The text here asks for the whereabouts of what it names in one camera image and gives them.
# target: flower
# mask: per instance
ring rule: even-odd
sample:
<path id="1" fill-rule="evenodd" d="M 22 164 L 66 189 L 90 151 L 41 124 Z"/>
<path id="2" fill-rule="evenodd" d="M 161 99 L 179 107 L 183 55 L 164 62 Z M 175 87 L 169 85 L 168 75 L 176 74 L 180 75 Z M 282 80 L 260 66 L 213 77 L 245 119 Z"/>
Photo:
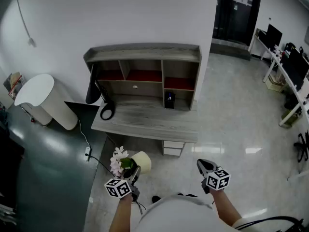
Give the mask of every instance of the flower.
<path id="1" fill-rule="evenodd" d="M 122 169 L 121 169 L 121 163 L 117 161 L 116 158 L 112 157 L 111 158 L 111 172 L 115 175 L 115 176 L 120 176 Z"/>
<path id="2" fill-rule="evenodd" d="M 121 146 L 120 148 L 116 148 L 116 151 L 114 151 L 114 154 L 112 155 L 112 158 L 111 158 L 111 172 L 115 175 L 115 176 L 120 176 L 122 171 L 123 171 L 123 168 L 121 168 L 121 162 L 120 160 L 123 159 L 123 158 L 126 158 L 128 157 L 128 152 L 127 151 L 124 151 L 124 147 Z"/>
<path id="3" fill-rule="evenodd" d="M 116 157 L 118 158 L 118 160 L 128 157 L 129 155 L 128 152 L 127 151 L 123 152 L 123 151 L 124 151 L 123 146 L 121 146 L 120 149 L 116 148 L 116 151 L 114 151 L 114 153 L 117 153 Z"/>

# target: office chair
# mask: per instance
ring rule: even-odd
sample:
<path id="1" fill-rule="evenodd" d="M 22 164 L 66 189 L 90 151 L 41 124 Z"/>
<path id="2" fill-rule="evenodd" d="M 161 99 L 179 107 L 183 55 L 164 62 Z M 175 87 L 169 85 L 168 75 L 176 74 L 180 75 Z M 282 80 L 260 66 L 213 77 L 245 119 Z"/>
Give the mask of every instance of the office chair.
<path id="1" fill-rule="evenodd" d="M 294 143 L 294 146 L 298 150 L 297 161 L 301 162 L 302 158 L 304 157 L 304 154 L 306 154 L 305 161 L 307 161 L 308 160 L 307 148 L 308 148 L 308 143 L 309 143 L 309 133 L 308 133 L 308 131 L 305 133 L 306 142 L 305 142 L 304 137 L 301 133 L 298 135 L 298 139 L 299 138 L 301 138 L 302 143 L 300 143 L 300 142 Z"/>

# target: doorway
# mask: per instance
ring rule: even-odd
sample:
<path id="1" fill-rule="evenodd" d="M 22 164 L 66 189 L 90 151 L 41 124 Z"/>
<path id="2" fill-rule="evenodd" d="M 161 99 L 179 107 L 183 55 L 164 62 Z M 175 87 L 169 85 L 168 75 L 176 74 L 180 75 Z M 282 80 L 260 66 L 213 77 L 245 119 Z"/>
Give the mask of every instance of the doorway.
<path id="1" fill-rule="evenodd" d="M 261 0 L 217 0 L 212 37 L 250 45 Z"/>

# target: green leaf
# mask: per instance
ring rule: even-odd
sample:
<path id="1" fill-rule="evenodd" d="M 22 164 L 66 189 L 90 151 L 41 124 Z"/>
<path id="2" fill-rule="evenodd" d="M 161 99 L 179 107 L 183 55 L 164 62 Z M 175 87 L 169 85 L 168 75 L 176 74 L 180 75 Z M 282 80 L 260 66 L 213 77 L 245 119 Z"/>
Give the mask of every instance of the green leaf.
<path id="1" fill-rule="evenodd" d="M 120 160 L 121 168 L 128 168 L 131 169 L 133 167 L 133 160 L 129 157 L 123 158 Z"/>

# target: shoe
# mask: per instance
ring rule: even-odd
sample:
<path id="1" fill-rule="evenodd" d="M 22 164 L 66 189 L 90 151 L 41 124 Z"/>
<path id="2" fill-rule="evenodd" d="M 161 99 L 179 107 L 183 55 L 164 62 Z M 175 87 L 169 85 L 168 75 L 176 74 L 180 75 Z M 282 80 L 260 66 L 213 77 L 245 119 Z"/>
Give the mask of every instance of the shoe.
<path id="1" fill-rule="evenodd" d="M 158 196 L 153 196 L 152 201 L 153 203 L 158 202 L 161 198 Z"/>

